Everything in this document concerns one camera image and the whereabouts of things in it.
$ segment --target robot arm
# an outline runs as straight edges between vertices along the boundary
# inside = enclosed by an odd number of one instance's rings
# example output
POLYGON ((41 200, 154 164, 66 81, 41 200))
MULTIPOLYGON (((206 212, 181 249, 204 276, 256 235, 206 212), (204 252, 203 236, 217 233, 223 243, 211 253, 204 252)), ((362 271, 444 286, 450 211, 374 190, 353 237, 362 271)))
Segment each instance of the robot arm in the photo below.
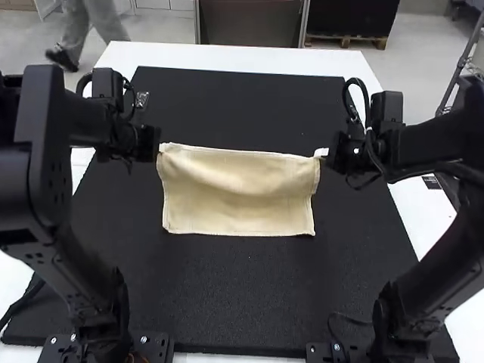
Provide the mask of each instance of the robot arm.
POLYGON ((70 227, 71 145, 101 161, 154 163, 160 130, 129 122, 123 78, 92 74, 93 98, 64 88, 58 67, 0 77, 0 250, 25 262, 66 302, 78 341, 97 363, 124 361, 131 346, 123 276, 77 240, 70 227))
POLYGON ((428 172, 460 179, 461 208, 450 228, 374 304, 372 359, 426 358, 446 317, 484 288, 484 86, 467 91, 464 108, 416 126, 398 122, 401 95, 383 92, 371 104, 366 133, 350 120, 327 166, 350 176, 377 172, 389 183, 428 172))

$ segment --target beige towel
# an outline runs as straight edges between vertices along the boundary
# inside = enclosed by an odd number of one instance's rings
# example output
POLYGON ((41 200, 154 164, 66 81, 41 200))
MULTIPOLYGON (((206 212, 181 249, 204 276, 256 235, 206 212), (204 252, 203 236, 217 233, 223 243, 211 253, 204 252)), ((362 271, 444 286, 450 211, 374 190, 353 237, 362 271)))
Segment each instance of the beige towel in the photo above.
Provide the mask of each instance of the beige towel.
POLYGON ((163 227, 177 234, 315 235, 311 196, 320 160, 161 144, 163 227))

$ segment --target sneaker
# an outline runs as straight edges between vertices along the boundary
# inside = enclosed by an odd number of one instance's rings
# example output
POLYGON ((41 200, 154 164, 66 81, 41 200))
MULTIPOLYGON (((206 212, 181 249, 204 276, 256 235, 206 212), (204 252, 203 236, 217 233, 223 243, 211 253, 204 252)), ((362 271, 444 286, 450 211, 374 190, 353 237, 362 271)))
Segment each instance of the sneaker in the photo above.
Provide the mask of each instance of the sneaker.
POLYGON ((58 45, 56 46, 56 49, 48 49, 47 51, 45 51, 45 56, 51 62, 56 63, 57 65, 63 67, 69 72, 75 73, 79 70, 79 66, 71 61, 67 51, 62 49, 58 45))

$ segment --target person's leg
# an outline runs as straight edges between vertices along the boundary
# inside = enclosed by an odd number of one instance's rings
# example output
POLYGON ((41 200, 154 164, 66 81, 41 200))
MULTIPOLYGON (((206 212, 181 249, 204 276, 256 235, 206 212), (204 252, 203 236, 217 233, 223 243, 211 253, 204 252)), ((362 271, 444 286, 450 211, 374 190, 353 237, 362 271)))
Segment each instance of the person's leg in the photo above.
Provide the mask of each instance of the person's leg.
POLYGON ((79 59, 89 33, 89 15, 83 0, 64 0, 66 29, 56 49, 48 49, 45 56, 71 72, 79 70, 79 59))
POLYGON ((84 5, 92 24, 106 44, 111 41, 130 40, 113 0, 84 0, 84 5))
POLYGON ((85 39, 89 33, 89 15, 83 0, 64 0, 66 30, 60 46, 66 49, 71 60, 79 64, 85 39))

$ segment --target black rubber mat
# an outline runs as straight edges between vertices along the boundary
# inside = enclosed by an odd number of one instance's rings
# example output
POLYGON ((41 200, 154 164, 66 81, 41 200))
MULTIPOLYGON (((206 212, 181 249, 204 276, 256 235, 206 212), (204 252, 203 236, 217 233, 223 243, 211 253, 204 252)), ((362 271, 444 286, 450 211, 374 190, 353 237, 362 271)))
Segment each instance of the black rubber mat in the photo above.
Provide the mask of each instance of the black rubber mat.
MULTIPOLYGON (((144 122, 163 140, 311 156, 344 127, 343 78, 139 68, 150 91, 144 122)), ((299 356, 330 338, 328 314, 371 318, 383 285, 417 259, 387 186, 364 191, 322 169, 315 237, 212 237, 161 228, 163 191, 154 165, 92 162, 73 201, 79 239, 118 265, 131 329, 171 334, 178 351, 299 356)), ((372 331, 337 326, 345 340, 372 331)), ((3 341, 42 345, 70 331, 50 289, 8 325, 3 341)), ((455 357, 447 333, 433 347, 455 357)))

